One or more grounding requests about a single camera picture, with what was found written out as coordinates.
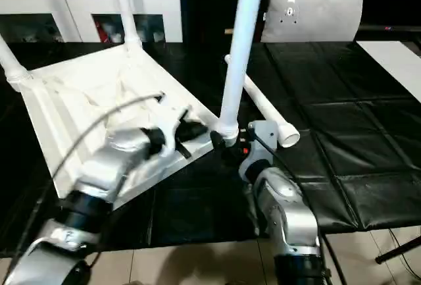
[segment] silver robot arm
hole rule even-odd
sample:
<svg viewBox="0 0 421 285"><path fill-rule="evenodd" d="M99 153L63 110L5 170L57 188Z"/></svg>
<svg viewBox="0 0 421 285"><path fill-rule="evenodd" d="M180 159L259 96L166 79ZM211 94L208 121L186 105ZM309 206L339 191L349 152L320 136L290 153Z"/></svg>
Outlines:
<svg viewBox="0 0 421 285"><path fill-rule="evenodd" d="M160 129L117 131L87 160L57 215L49 219L6 285L87 284L93 253L127 175L165 144Z"/></svg>
<svg viewBox="0 0 421 285"><path fill-rule="evenodd" d="M252 134L276 150L278 126L261 120L249 124ZM257 214L263 215L272 244L279 284L324 284L316 217L302 193L279 168L273 156L257 140L251 141L247 158L239 168L251 185Z"/></svg>

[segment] black mat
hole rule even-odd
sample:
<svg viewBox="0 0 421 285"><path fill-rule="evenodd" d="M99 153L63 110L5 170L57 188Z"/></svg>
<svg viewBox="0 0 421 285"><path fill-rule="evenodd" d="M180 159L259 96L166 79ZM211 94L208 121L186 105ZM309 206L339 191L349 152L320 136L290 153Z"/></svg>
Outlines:
<svg viewBox="0 0 421 285"><path fill-rule="evenodd" d="M12 50L31 69L107 47L20 44ZM226 47L145 44L145 50L219 114ZM323 231L421 224L421 104L357 44L257 44L248 73L301 132L300 142L280 154L305 183ZM239 123L260 118L244 93ZM49 173L23 101L5 82L0 132L0 250L6 256ZM34 231L55 202L50 192ZM246 209L236 168L211 152L114 212L107 248L253 238Z"/></svg>

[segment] white plastic pipe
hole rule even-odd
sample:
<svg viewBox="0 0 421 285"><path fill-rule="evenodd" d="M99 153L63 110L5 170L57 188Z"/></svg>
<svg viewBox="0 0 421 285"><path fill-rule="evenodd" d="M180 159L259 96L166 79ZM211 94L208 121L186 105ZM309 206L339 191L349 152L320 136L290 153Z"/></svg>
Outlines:
<svg viewBox="0 0 421 285"><path fill-rule="evenodd" d="M238 0L237 4L230 51L232 61L228 64L222 108L216 125L227 145L233 145L238 135L238 109L259 6L260 0Z"/></svg>
<svg viewBox="0 0 421 285"><path fill-rule="evenodd" d="M230 55L225 56L225 61L228 64L231 62ZM274 120L278 124L279 144L284 148L295 145L300 140L300 133L298 130L294 125L285 120L247 74L245 75L244 89L262 113L263 117L267 120Z"/></svg>
<svg viewBox="0 0 421 285"><path fill-rule="evenodd" d="M136 32L130 0L118 0L118 4L120 5L120 14L123 22L124 42L128 48L131 48L134 44L141 47L142 43Z"/></svg>
<svg viewBox="0 0 421 285"><path fill-rule="evenodd" d="M9 46L0 35L0 65L5 71L7 81L11 86L19 91L18 83L22 79L29 78L28 71L19 63L18 59L13 55Z"/></svg>

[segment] wire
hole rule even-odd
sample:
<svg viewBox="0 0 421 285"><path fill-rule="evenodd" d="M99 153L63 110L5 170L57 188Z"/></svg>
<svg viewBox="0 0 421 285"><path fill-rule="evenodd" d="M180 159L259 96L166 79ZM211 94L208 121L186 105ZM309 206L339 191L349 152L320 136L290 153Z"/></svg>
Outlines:
<svg viewBox="0 0 421 285"><path fill-rule="evenodd" d="M286 169L286 171L291 175L293 181L298 185L299 189L301 190L301 193L305 199L305 201L307 202L307 205L309 206L309 209L313 212L313 214L315 214L314 209L311 205L310 199L307 195L307 193L304 191L304 187L300 181L300 179L298 179L297 176L294 175L294 173L292 173L291 169L286 165L286 163L282 160L282 158L271 148L268 146L267 143L265 143L258 135L256 135L255 131L252 128L248 129L251 137L253 139L256 139L262 146L263 148L265 148L271 155L273 155L273 157L282 165L283 168ZM332 245L330 244L328 238L326 237L325 234L322 234L320 232L320 230L318 229L318 235L319 235L319 239L320 239L320 235L322 236L322 239L325 241L326 243L326 247L328 248L329 254L332 257L332 261L334 262L335 265L335 269L337 271L337 274L339 275L339 279L341 280L342 285L347 285L347 280L345 278L345 275L343 274L341 265L337 259L337 256L335 254L335 251L332 247ZM323 264L324 264L324 268L326 270L326 258L324 256L324 251L323 251L323 247L320 245L320 255L322 257L323 260ZM330 279L328 280L328 277L325 277L326 282L331 282Z"/></svg>
<svg viewBox="0 0 421 285"><path fill-rule="evenodd" d="M334 285L334 284L332 283L332 280L330 279L330 277L325 277L325 278L324 278L324 280L326 281L326 284L327 284L327 285Z"/></svg>
<svg viewBox="0 0 421 285"><path fill-rule="evenodd" d="M397 238L396 238L396 235L393 233L393 231L392 231L392 229L389 229L389 233L391 234L391 236L392 236L392 238L393 239L395 239L395 242L396 242L396 244L397 244L397 246L398 247L400 247L401 246L401 244L399 243L399 241L397 241ZM407 261L407 258L405 257L405 254L401 254L401 256L402 256L402 258L403 258L403 261L405 262L405 264L403 265L404 267L405 267L405 269L409 272L409 274L411 274L413 277L415 277L416 279L418 279L418 280L421 280L421 277L418 275L418 274L416 274L415 272L414 272L414 270L412 270L411 269L411 267L410 267L410 265L409 265L409 263L408 263L408 261Z"/></svg>
<svg viewBox="0 0 421 285"><path fill-rule="evenodd" d="M86 128L86 130L84 132L82 132L79 136L79 138L72 144L72 146L70 147L70 149L67 151L66 155L64 156L64 158L62 159L62 161L59 163L58 167L55 169L53 175L51 176L51 181L45 186L44 190L41 193L41 196L39 197L39 199L36 202L35 207L33 208L30 218L28 220L28 223L25 227L24 233L22 234L22 237L19 240L19 243L16 247L16 251L14 254L14 257L11 261L11 263L9 264L9 267L7 269L5 278L3 279L3 283L2 285L4 285L6 283L6 279L9 276L12 268L14 267L14 265L16 264L17 260L20 257L20 253L22 252L22 248L24 246L24 244L26 243L26 239L28 238L28 233L30 228L32 227L35 219L36 219L36 215L39 211L39 208L41 207L41 204L44 202L44 199L47 197L47 193L48 191L53 187L54 184L54 179L56 178L56 176L58 175L58 173L61 171L61 169L63 168L64 164L67 162L68 158L71 156L71 154L73 154L74 150L80 145L80 143L85 139L85 137L95 128L97 127L97 125L99 125L103 120L107 119L109 116L115 114L116 112L121 111L122 109L125 109L126 107L130 107L132 105L135 105L139 102L142 101L146 101L147 99L153 99L153 98L161 98L164 94L156 94L156 95L148 95L148 96L144 96L144 97L137 97L129 102L126 102L124 104L121 104L119 106L114 107L113 109L107 111L105 114L101 115L99 118L97 118L88 128Z"/></svg>
<svg viewBox="0 0 421 285"><path fill-rule="evenodd" d="M101 257L102 251L98 252L97 255L95 256L95 258L93 259L91 265L89 266L90 269L92 269L95 264L97 264L99 258Z"/></svg>

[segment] cabinet door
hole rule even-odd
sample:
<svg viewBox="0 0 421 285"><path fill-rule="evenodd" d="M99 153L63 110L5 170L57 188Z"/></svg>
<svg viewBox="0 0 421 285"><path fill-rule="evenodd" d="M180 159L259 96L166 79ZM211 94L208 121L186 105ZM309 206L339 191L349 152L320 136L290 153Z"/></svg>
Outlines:
<svg viewBox="0 0 421 285"><path fill-rule="evenodd" d="M66 0L82 41L124 39L118 0ZM180 0L130 0L142 41L181 42Z"/></svg>
<svg viewBox="0 0 421 285"><path fill-rule="evenodd" d="M8 42L81 41L66 0L0 0L0 32Z"/></svg>

